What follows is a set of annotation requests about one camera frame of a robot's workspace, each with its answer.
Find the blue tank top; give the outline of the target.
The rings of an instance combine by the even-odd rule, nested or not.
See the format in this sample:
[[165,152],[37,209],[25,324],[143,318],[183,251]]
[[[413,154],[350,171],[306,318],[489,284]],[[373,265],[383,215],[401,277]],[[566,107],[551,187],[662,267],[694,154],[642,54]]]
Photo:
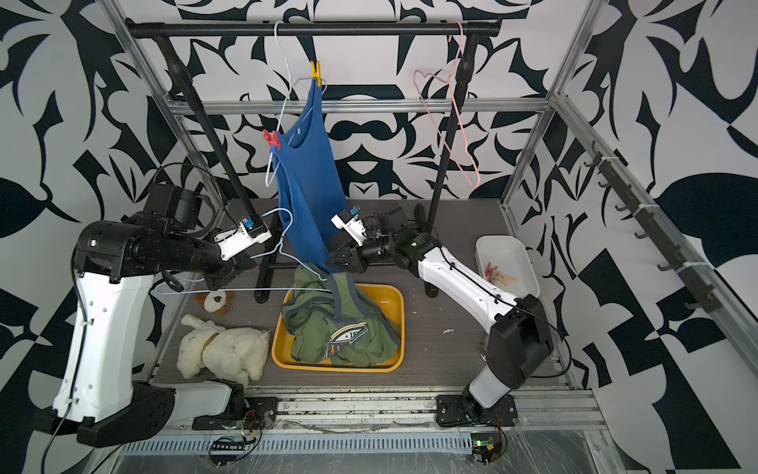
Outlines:
[[[328,241],[339,233],[331,218],[347,206],[322,112],[322,88],[311,81],[305,108],[295,124],[280,135],[272,152],[278,184],[278,205],[292,211],[294,223],[286,238],[297,257],[324,271]],[[280,213],[286,226],[290,218]]]

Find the dark green printed tank top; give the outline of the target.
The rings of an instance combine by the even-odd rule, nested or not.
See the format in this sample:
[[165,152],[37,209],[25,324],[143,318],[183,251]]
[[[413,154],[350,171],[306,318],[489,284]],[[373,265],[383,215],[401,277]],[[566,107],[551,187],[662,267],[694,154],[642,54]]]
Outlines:
[[348,273],[299,266],[281,315],[293,337],[290,355],[298,363],[377,367],[394,357],[402,342],[397,325]]

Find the blue wire hanger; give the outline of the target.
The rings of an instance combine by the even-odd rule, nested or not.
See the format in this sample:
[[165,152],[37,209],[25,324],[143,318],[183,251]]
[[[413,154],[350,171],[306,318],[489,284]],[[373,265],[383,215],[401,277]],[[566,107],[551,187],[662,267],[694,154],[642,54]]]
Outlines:
[[[313,274],[317,280],[320,282],[325,282],[327,279],[325,276],[323,276],[320,272],[317,272],[315,269],[310,268],[307,264],[304,264],[301,260],[299,260],[296,256],[290,255],[283,250],[283,241],[284,237],[286,237],[287,231],[292,227],[292,224],[294,223],[294,214],[292,211],[288,211],[287,209],[284,209],[283,207],[276,207],[275,209],[271,209],[270,211],[267,211],[264,213],[264,216],[268,216],[270,214],[274,214],[276,211],[285,211],[289,218],[290,223],[284,227],[284,230],[282,231],[282,235],[280,238],[278,238],[278,242],[276,245],[274,245],[274,249],[264,252],[262,254],[258,254],[255,256],[256,258],[259,257],[269,257],[269,256],[282,256],[285,258],[288,258],[290,260],[294,260],[300,267],[303,267],[307,272],[310,272]],[[167,296],[179,296],[179,295],[189,295],[189,294],[203,294],[203,293],[211,293],[212,290],[208,290],[207,288],[205,290],[180,290],[177,292],[177,290],[170,290],[169,292],[165,291],[165,288],[168,288],[167,282],[156,282],[155,288],[151,288],[151,291],[155,290],[160,295],[167,295]],[[288,286],[287,288],[272,288],[269,286],[268,288],[265,288],[264,286],[254,286],[253,288],[219,288],[220,292],[288,292],[288,290],[305,290],[305,288],[300,288],[300,286]]]

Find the beige wooden clothespin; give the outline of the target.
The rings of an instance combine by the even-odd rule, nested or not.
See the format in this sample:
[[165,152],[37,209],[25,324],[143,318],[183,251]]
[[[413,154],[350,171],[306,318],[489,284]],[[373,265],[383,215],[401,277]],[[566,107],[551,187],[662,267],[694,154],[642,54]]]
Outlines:
[[514,276],[509,276],[507,274],[497,272],[493,275],[493,281],[501,282],[502,284],[505,284],[507,286],[508,284],[511,284],[512,282],[517,282],[517,278],[515,278]]

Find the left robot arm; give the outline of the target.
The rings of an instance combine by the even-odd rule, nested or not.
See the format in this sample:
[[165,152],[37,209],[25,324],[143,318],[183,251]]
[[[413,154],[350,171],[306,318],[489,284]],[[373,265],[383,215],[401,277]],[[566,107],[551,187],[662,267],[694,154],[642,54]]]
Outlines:
[[205,200],[154,184],[139,213],[96,221],[81,232],[71,261],[77,314],[67,366],[53,404],[35,414],[35,431],[106,448],[148,440],[183,420],[244,415],[243,387],[230,379],[152,385],[132,378],[138,327],[156,275],[181,290],[174,273],[200,274],[210,290],[219,290],[254,268],[248,248],[270,239],[252,207],[226,230],[199,230]]

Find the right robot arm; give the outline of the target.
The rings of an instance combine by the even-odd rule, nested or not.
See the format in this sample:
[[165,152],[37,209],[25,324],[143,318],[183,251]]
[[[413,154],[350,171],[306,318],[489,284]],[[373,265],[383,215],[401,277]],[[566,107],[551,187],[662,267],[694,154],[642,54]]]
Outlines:
[[338,234],[329,244],[328,267],[359,274],[391,261],[447,294],[488,335],[486,365],[464,389],[469,406],[485,410],[519,389],[555,349],[560,332],[538,297],[516,296],[488,282],[456,259],[436,229],[409,219],[400,207],[364,217],[358,207],[331,217]]

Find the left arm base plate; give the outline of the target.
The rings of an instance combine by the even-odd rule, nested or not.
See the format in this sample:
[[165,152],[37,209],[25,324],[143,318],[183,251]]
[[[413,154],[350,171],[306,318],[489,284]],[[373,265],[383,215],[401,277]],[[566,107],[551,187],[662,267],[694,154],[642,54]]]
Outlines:
[[241,429],[255,431],[274,425],[278,416],[278,397],[251,397],[236,405],[230,404],[220,415],[201,416],[193,420],[194,431]]

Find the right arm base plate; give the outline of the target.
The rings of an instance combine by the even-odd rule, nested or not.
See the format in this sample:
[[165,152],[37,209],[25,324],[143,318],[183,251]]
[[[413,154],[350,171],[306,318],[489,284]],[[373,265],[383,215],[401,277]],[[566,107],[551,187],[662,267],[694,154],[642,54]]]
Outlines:
[[512,396],[507,395],[493,407],[482,408],[472,397],[438,395],[435,397],[435,422],[442,428],[514,427],[518,412]]

